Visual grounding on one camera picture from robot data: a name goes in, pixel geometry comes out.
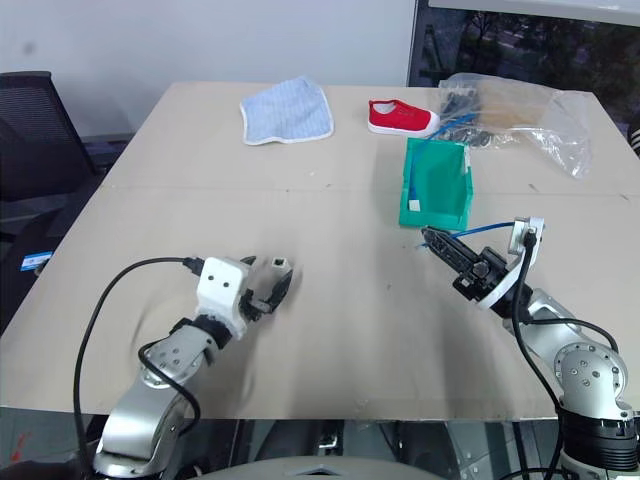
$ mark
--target green box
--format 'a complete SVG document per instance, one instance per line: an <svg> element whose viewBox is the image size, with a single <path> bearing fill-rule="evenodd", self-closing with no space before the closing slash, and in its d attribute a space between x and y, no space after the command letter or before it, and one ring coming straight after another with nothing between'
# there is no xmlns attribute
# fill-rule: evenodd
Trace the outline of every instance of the green box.
<svg viewBox="0 0 640 480"><path fill-rule="evenodd" d="M441 140L407 139L400 225L465 230L473 199L467 147ZM420 201L420 211L409 210L409 200Z"/></svg>

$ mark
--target red shoe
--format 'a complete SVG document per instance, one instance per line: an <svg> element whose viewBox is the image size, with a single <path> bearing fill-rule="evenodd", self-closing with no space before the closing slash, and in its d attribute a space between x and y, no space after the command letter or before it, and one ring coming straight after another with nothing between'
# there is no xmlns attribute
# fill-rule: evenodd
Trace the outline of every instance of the red shoe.
<svg viewBox="0 0 640 480"><path fill-rule="evenodd" d="M438 129L440 117L400 100L369 100L369 130L374 133L427 137Z"/></svg>

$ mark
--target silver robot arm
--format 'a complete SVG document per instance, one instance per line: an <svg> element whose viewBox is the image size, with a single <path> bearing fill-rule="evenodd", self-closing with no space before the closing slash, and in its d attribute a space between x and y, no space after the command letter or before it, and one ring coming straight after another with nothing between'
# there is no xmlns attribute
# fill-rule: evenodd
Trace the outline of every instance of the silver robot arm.
<svg viewBox="0 0 640 480"><path fill-rule="evenodd" d="M535 261L544 221L516 218L510 265L486 247L476 254L444 230L422 230L425 246L459 275L453 287L483 309L490 308L513 332L511 319L515 283L523 264L524 237L535 233ZM622 400L628 371L617 345L605 345L585 334L575 317L540 289L522 289L527 320L520 326L524 344L538 356L562 388L558 412L563 433L560 465L577 479L640 478L633 409Z"/></svg>
<svg viewBox="0 0 640 480"><path fill-rule="evenodd" d="M168 337L141 348L141 371L109 415L98 444L97 473L146 478L166 469L178 437L200 416L194 394L205 366L231 338L242 338L248 321L272 313L289 289L293 271L286 259L273 259L257 280L254 261L208 258L200 265L197 317L182 319ZM267 297L261 295L265 283ZM194 418L184 426L189 409Z"/></svg>

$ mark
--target transparent plastic bag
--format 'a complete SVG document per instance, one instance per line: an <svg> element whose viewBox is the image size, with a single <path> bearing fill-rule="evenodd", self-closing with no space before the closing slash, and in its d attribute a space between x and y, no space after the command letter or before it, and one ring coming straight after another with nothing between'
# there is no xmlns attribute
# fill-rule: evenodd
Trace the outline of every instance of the transparent plastic bag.
<svg viewBox="0 0 640 480"><path fill-rule="evenodd" d="M439 88L442 127L437 138L471 147L527 138L572 177L589 172L590 94L475 73L457 73Z"/></svg>

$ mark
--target tabletop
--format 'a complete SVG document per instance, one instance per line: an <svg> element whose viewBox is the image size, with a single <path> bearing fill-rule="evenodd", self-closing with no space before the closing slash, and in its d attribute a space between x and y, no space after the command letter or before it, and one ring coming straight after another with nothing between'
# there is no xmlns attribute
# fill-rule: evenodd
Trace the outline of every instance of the tabletop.
<svg viewBox="0 0 640 480"><path fill-rule="evenodd" d="M173 85L56 250L0 339L0 404L70 411L73 365L98 296L154 256L285 256L295 269L271 318L206 374L209 418L522 419L554 416L514 339L452 287L454 273L397 224L406 140L366 127L367 100L437 108L423 88L327 86L333 136L242 143L240 100L267 85ZM471 153L470 225L543 216L528 277L609 330L640 405L640 161L595 97L593 166L576 181L526 142ZM505 252L508 232L467 237ZM137 270L98 319L83 410L108 413L132 383L140 345L192 316L197 279Z"/></svg>

